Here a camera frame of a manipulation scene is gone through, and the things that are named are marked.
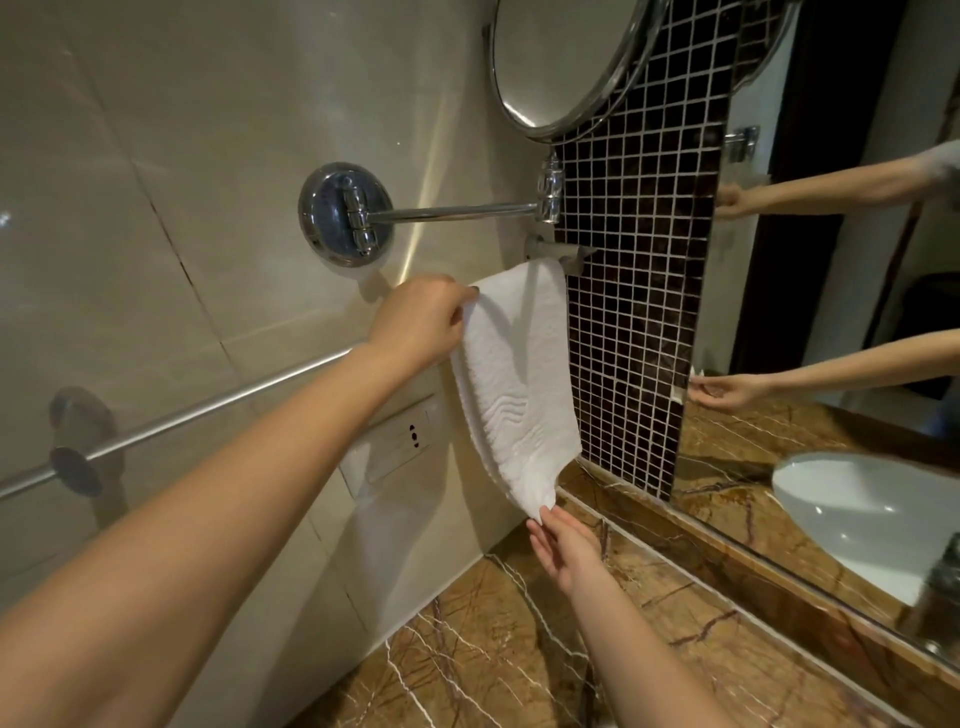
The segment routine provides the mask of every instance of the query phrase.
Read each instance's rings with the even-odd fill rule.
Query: mirror arm
[[[479,220],[532,215],[538,222],[560,221],[564,169],[550,152],[540,167],[537,201],[491,205],[393,209],[383,185],[358,165],[335,162],[317,170],[300,193],[300,226],[323,258],[349,268],[383,255],[398,223]]]

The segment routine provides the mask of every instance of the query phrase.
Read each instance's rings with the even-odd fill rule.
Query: wrist
[[[740,195],[740,209],[744,216],[760,215],[771,206],[776,198],[776,190],[771,184],[762,184],[743,190]]]
[[[416,372],[410,371],[402,356],[396,356],[374,344],[357,344],[344,358],[344,363],[370,386],[380,386],[392,394]]]
[[[788,394],[793,388],[789,378],[790,372],[775,372],[765,375],[754,375],[760,383],[765,395]]]
[[[592,595],[602,590],[605,585],[609,585],[610,582],[615,584],[616,580],[607,571],[604,563],[597,558],[596,561],[585,564],[573,574],[573,578],[570,580],[570,593],[567,598],[571,602],[590,599]]]

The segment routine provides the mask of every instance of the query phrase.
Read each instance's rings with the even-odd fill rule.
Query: hand
[[[767,375],[692,376],[686,396],[718,412],[736,412],[773,394]]]
[[[585,576],[603,569],[600,542],[593,531],[560,506],[553,510],[541,506],[540,519],[543,526],[533,519],[527,521],[530,543],[543,569],[570,597]]]
[[[717,220],[736,220],[754,214],[747,205],[750,197],[750,190],[744,190],[739,184],[721,184],[717,187],[713,216]]]
[[[413,376],[446,359],[464,337],[464,303],[476,288],[450,276],[418,276],[397,286],[376,316],[368,345]]]

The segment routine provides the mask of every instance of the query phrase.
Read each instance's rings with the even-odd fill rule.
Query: brown marble
[[[608,568],[742,726],[892,726],[846,687],[656,552],[597,529]],[[610,726],[565,598],[515,530],[299,716],[319,726]]]
[[[665,555],[815,657],[924,726],[955,726],[960,672],[719,530],[589,463],[562,493]]]
[[[771,400],[737,415],[690,403],[684,411],[671,502],[893,628],[907,607],[824,552],[773,498],[771,477],[779,462],[825,450],[960,470],[960,453],[943,443],[814,402]]]

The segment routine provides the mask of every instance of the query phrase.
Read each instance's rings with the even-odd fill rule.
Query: marble countertop
[[[814,402],[771,400],[737,415],[689,403],[671,502],[864,615],[896,626],[906,607],[820,549],[773,497],[780,461],[823,450],[960,470],[960,453],[943,443]]]
[[[608,568],[741,726],[893,726],[881,708],[572,502]],[[320,726],[612,726],[568,602],[520,526],[294,720]]]

